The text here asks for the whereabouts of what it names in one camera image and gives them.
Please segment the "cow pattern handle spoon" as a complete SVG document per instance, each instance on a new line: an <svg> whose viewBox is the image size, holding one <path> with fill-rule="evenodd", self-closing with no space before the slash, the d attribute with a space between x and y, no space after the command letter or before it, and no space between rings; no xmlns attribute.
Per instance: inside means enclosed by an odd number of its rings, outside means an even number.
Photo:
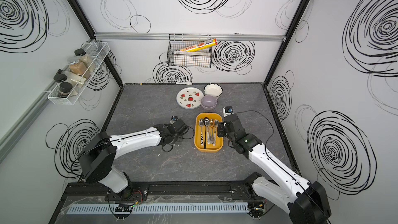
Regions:
<svg viewBox="0 0 398 224"><path fill-rule="evenodd" d="M203 127L204 127L204 119L203 118L201 118L200 120L199 120L199 126L200 126L200 146L201 146L201 148L203 148L204 147L204 136L203 136Z"/></svg>

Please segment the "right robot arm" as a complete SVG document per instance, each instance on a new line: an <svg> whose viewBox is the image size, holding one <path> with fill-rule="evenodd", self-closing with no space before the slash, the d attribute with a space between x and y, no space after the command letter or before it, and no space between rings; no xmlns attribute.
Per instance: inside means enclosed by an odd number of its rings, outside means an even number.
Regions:
<svg viewBox="0 0 398 224"><path fill-rule="evenodd" d="M327 224L331 208L325 188L318 182L301 177L266 148L264 142L245 132L236 114L219 124L218 136L227 138L233 148L260 167L272 181L263 176L253 180L255 194L270 200L285 211L294 224Z"/></svg>

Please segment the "dotted handle spoon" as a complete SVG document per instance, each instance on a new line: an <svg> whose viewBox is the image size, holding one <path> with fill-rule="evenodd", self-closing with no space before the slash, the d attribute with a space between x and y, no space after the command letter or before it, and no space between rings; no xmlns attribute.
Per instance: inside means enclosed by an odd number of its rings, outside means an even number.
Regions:
<svg viewBox="0 0 398 224"><path fill-rule="evenodd" d="M214 121L214 128L213 128L213 146L216 146L216 140L217 140L217 132L218 132L218 124L219 124L219 120L215 120Z"/></svg>

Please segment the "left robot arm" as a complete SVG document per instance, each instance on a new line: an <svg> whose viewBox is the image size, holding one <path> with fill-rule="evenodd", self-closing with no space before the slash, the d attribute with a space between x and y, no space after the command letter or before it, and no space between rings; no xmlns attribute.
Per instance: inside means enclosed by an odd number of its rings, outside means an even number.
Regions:
<svg viewBox="0 0 398 224"><path fill-rule="evenodd" d="M132 182L126 173L116 169L114 160L143 148L171 145L188 131L184 121L176 119L171 124L159 124L130 134L110 136L101 132L88 143L77 160L87 183L100 183L127 198L134 191Z"/></svg>

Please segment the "Doraemon handle spoon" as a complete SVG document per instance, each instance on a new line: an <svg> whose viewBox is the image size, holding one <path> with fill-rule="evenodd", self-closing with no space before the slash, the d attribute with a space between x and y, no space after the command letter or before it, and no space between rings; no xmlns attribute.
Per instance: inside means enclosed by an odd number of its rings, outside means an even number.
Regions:
<svg viewBox="0 0 398 224"><path fill-rule="evenodd" d="M209 145L211 143L211 137L210 137L210 127L211 127L211 125L210 125L209 118L206 117L204 119L204 124L205 124L205 127L206 127L206 142L207 142L207 145Z"/></svg>

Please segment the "iridescent ornate spoon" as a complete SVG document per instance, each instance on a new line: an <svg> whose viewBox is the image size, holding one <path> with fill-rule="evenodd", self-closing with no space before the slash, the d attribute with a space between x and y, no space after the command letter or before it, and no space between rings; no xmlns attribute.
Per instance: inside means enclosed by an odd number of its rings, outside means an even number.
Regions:
<svg viewBox="0 0 398 224"><path fill-rule="evenodd" d="M214 126L215 126L215 121L213 119L210 119L210 128L209 128L209 137L210 137L210 144L214 144Z"/></svg>

